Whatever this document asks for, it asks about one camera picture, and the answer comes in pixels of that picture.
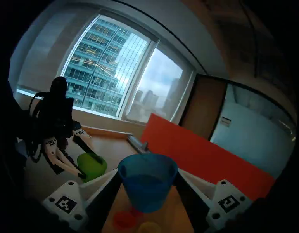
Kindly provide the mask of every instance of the blue plastic cup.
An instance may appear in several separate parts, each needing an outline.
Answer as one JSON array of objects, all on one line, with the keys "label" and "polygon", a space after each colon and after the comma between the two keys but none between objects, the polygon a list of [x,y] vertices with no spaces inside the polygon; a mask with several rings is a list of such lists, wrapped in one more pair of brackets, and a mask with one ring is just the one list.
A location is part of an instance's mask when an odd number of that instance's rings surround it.
[{"label": "blue plastic cup", "polygon": [[123,159],[118,172],[132,203],[140,212],[159,210],[171,189],[178,167],[159,154],[136,154]]}]

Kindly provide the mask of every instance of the window frame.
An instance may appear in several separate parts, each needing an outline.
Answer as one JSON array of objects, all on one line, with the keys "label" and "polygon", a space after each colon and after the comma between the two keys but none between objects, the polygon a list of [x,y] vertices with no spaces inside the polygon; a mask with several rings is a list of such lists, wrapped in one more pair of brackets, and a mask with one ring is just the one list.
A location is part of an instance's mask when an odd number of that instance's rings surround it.
[{"label": "window frame", "polygon": [[89,109],[78,107],[78,106],[73,106],[73,108],[76,110],[92,113],[92,114],[99,115],[102,117],[108,117],[108,118],[117,119],[117,120],[121,120],[121,121],[128,121],[131,123],[145,125],[146,123],[144,123],[144,122],[138,122],[135,120],[127,119],[125,112],[131,106],[132,101],[135,96],[135,93],[137,91],[138,84],[141,81],[142,75],[145,71],[145,68],[147,67],[149,59],[151,58],[152,53],[154,52],[154,49],[157,48],[162,53],[164,53],[167,57],[169,57],[171,60],[173,60],[177,65],[188,67],[191,69],[191,75],[189,77],[189,80],[188,80],[185,90],[183,92],[183,95],[179,101],[179,104],[178,104],[173,116],[169,120],[173,123],[178,124],[179,119],[180,119],[180,117],[183,113],[183,110],[185,108],[185,105],[188,101],[191,87],[192,87],[192,84],[195,79],[195,70],[196,70],[195,67],[193,67],[192,64],[180,52],[178,52],[176,49],[174,49],[171,44],[168,44],[164,38],[156,37],[150,31],[144,29],[137,23],[132,22],[131,20],[125,18],[124,16],[107,11],[105,9],[99,9],[97,14],[98,15],[90,22],[90,24],[86,27],[86,29],[83,31],[83,33],[80,35],[80,37],[77,39],[73,48],[69,51],[69,55],[67,56],[67,59],[64,63],[64,66],[61,69],[61,72],[60,71],[58,72],[61,76],[64,75],[64,73],[68,67],[68,64],[71,61],[71,57],[73,56],[73,54],[74,54],[75,50],[77,49],[77,47],[79,46],[79,44],[81,43],[82,39],[86,36],[86,34],[90,30],[90,28],[95,24],[96,20],[99,19],[100,17],[105,16],[107,18],[110,18],[111,20],[114,20],[114,23],[116,23],[117,25],[119,25],[123,28],[126,28],[127,30],[131,31],[138,37],[147,41],[148,45],[147,45],[147,48],[141,58],[140,63],[138,64],[138,66],[136,68],[134,75],[128,81],[128,84],[125,88],[123,97],[121,98],[121,101],[119,103],[119,106],[118,106],[115,116],[108,115],[105,113],[100,113],[97,111],[89,110]]}]

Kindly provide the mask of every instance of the glass skyscraper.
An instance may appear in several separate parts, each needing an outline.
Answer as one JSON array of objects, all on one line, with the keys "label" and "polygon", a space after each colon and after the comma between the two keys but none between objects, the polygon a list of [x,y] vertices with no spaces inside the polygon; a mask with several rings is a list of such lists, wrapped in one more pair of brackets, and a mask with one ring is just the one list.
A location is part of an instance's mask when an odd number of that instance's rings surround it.
[{"label": "glass skyscraper", "polygon": [[113,19],[99,17],[74,50],[64,77],[74,106],[116,116],[148,43]]}]

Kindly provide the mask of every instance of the green bowl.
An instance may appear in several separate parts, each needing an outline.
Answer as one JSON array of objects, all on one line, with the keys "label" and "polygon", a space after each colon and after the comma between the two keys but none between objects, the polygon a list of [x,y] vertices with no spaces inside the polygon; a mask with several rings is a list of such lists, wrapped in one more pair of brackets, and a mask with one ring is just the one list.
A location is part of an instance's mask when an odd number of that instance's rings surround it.
[{"label": "green bowl", "polygon": [[107,169],[106,161],[94,153],[81,154],[77,158],[77,164],[80,170],[86,174],[86,178],[82,179],[84,183],[104,175]]}]

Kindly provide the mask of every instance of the orange panel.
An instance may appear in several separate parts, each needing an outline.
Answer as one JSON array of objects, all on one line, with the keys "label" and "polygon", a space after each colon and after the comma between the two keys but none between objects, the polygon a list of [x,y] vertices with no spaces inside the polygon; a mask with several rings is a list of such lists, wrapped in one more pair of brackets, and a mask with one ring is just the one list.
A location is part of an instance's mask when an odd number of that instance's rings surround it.
[{"label": "orange panel", "polygon": [[265,197],[275,180],[249,162],[178,125],[151,114],[141,137],[153,153],[213,184],[226,179],[251,200]]}]

